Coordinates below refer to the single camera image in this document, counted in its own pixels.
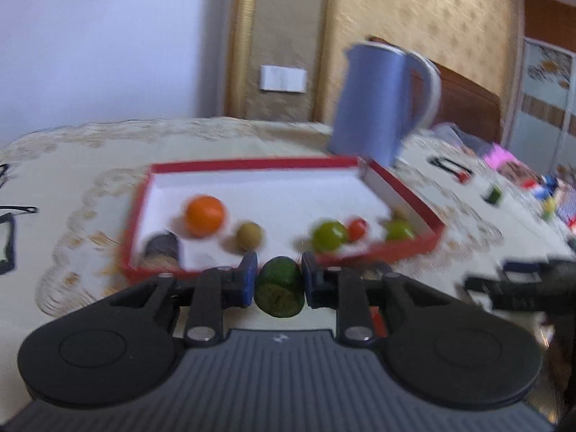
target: orange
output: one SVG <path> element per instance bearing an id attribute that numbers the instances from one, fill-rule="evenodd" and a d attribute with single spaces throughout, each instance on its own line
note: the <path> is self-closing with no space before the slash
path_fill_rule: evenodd
<path id="1" fill-rule="evenodd" d="M 206 194 L 195 196 L 186 205 L 184 224 L 195 237 L 214 234 L 226 218 L 226 209 L 220 200 Z"/>

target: pink object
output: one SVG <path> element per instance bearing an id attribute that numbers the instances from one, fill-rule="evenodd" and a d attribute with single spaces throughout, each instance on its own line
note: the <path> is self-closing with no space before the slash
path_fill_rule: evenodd
<path id="1" fill-rule="evenodd" d="M 521 164 L 521 162 L 516 159 L 514 154 L 510 151 L 506 151 L 500 145 L 495 144 L 492 150 L 483 157 L 483 160 L 488 164 L 488 167 L 493 170 L 498 170 L 500 166 L 506 162 L 514 162 L 516 164 Z"/>

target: yellow ball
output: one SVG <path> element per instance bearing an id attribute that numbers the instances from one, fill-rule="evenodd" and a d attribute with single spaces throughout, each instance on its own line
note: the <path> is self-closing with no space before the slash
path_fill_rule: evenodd
<path id="1" fill-rule="evenodd" d="M 264 231 L 252 221 L 243 222 L 236 231 L 236 243 L 247 252 L 253 252 L 262 243 Z"/>

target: small green ball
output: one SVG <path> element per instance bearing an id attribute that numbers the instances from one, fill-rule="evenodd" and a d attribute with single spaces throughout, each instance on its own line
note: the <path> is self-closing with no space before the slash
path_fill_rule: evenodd
<path id="1" fill-rule="evenodd" d="M 325 221 L 312 230 L 312 245 L 319 253 L 338 250 L 347 241 L 348 230 L 337 220 Z"/>
<path id="2" fill-rule="evenodd" d="M 394 219 L 386 225 L 386 240 L 414 240 L 416 233 L 407 220 Z"/>

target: lace tablecloth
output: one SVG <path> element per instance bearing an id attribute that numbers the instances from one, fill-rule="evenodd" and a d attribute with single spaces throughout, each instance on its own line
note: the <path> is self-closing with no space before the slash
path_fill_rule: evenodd
<path id="1" fill-rule="evenodd" d="M 147 164 L 323 155 L 329 132 L 317 123 L 229 118 L 128 121 L 31 134 L 0 151 L 0 162 L 11 165 L 0 204 L 40 210 L 16 217 L 17 268 L 0 276 L 0 422 L 28 401 L 15 363 L 22 339 L 51 317 L 125 284 L 115 266 L 118 240 Z M 437 155 L 472 168 L 474 179 L 460 185 L 426 162 Z M 404 274 L 461 296 L 459 284 L 468 271 L 490 275 L 504 258 L 571 255 L 566 229 L 544 223 L 531 196 L 441 141 L 408 139 L 395 173 L 447 223 L 432 254 L 396 265 Z M 494 182 L 504 190 L 499 207 L 482 199 Z M 296 317 L 296 325 L 306 313 Z M 235 325 L 251 326 L 250 320 L 248 312 Z"/>

